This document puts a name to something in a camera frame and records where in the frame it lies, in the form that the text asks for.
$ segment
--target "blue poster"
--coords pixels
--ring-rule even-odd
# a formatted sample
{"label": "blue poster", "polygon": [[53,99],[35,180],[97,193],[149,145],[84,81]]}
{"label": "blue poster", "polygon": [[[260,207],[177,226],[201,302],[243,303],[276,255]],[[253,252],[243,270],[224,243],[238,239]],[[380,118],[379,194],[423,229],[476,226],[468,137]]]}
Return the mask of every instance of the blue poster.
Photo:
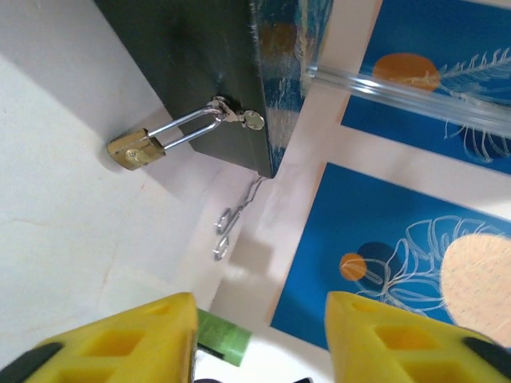
{"label": "blue poster", "polygon": [[[511,11],[458,0],[383,0],[361,73],[511,112]],[[511,140],[352,97],[342,121],[511,174]]]}
{"label": "blue poster", "polygon": [[510,235],[509,221],[328,164],[271,326],[326,349],[327,293],[348,291],[448,323],[481,323],[475,330],[509,347],[509,252],[499,260],[499,241],[509,249]]}

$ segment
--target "orange circle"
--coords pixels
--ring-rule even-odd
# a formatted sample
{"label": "orange circle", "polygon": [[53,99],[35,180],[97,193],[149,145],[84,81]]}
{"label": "orange circle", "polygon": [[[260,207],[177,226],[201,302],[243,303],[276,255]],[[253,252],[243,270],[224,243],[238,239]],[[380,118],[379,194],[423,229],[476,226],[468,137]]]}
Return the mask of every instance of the orange circle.
{"label": "orange circle", "polygon": [[383,56],[374,64],[373,76],[428,91],[440,85],[440,73],[434,63],[413,53]]}
{"label": "orange circle", "polygon": [[358,281],[367,272],[366,261],[356,253],[347,253],[341,259],[339,265],[341,275],[348,281]]}

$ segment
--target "blue painting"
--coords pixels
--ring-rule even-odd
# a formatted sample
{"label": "blue painting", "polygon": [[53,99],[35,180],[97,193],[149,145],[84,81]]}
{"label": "blue painting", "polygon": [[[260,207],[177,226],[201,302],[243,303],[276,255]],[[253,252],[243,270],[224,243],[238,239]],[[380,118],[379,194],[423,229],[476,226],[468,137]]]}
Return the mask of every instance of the blue painting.
{"label": "blue painting", "polygon": [[317,65],[333,0],[256,0],[260,70],[273,172],[279,169]]}
{"label": "blue painting", "polygon": [[[361,73],[511,112],[511,11],[459,0],[383,0]],[[352,97],[342,121],[511,174],[511,140]]]}
{"label": "blue painting", "polygon": [[[450,284],[451,290],[453,287],[442,275],[446,253],[463,239],[474,238],[502,240],[509,249],[510,235],[509,221],[328,164],[271,326],[326,349],[323,319],[329,291],[360,294],[455,323],[451,308],[456,308],[456,302],[446,305],[444,294],[445,284]],[[485,245],[482,252],[490,248],[496,247]],[[484,262],[492,259],[496,265],[493,269],[497,268],[497,255],[479,253],[476,256],[484,257]],[[469,257],[462,254],[458,261],[466,265]],[[478,270],[490,278],[491,273],[483,265]],[[502,270],[504,281],[507,271]],[[487,280],[489,289],[509,289],[509,283],[499,286],[495,275],[491,278]],[[460,280],[468,286],[477,285],[466,277]],[[468,292],[459,290],[450,296],[465,304],[465,299],[459,298],[464,294]],[[501,315],[503,338],[486,333],[507,342],[509,305],[496,305],[504,312],[492,311],[491,316]],[[484,309],[484,304],[479,306],[477,310]],[[470,311],[470,307],[459,311]],[[476,330],[484,332],[485,328]]]}

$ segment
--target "feather drawing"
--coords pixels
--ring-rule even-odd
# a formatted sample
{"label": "feather drawing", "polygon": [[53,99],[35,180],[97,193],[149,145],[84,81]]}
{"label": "feather drawing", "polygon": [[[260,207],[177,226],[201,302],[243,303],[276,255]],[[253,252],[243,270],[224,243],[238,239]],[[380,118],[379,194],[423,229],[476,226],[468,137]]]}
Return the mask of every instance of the feather drawing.
{"label": "feather drawing", "polygon": [[[450,69],[447,65],[442,66],[438,74],[435,74],[440,77],[440,90],[479,108],[509,109],[511,87],[490,88],[485,84],[511,78],[509,51],[508,47],[497,49],[491,54],[476,54],[470,61],[458,62]],[[454,132],[450,132],[450,125],[447,121],[444,139],[459,136],[463,141],[465,154],[471,160],[489,164],[498,158],[511,157],[511,140],[504,136],[477,131],[468,125],[454,125]]]}
{"label": "feather drawing", "polygon": [[[440,270],[447,247],[464,235],[504,235],[497,228],[477,219],[463,219],[446,215],[426,219],[409,225],[394,248],[394,253],[383,262],[381,259],[364,259],[368,272],[361,279],[353,278],[357,294],[377,299],[415,312],[427,315],[432,310],[444,310],[444,299],[440,289]],[[392,273],[390,264],[399,259],[402,267]],[[381,274],[370,272],[376,264]],[[346,270],[355,271],[356,260],[347,261]],[[363,279],[375,283],[378,289],[367,289]]]}

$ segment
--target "padlock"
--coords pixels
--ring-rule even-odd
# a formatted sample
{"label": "padlock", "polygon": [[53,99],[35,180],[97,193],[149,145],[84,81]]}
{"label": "padlock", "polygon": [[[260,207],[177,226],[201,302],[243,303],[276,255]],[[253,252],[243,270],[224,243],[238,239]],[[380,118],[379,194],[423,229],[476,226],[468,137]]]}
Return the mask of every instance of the padlock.
{"label": "padlock", "polygon": [[[168,144],[162,144],[156,138],[156,135],[162,132],[207,115],[214,116],[214,121],[211,124],[177,140],[171,141]],[[152,132],[147,129],[140,129],[134,133],[121,136],[111,141],[107,145],[106,150],[120,166],[128,170],[135,170],[159,160],[161,157],[165,157],[166,150],[211,132],[220,126],[223,121],[240,122],[242,126],[253,130],[260,130],[264,127],[264,119],[257,112],[246,110],[235,113],[235,111],[229,108],[228,101],[225,98],[215,96],[204,108],[197,109],[195,112],[178,118]]]}
{"label": "padlock", "polygon": [[164,146],[147,129],[121,136],[106,147],[110,156],[122,167],[135,170],[165,157]]}

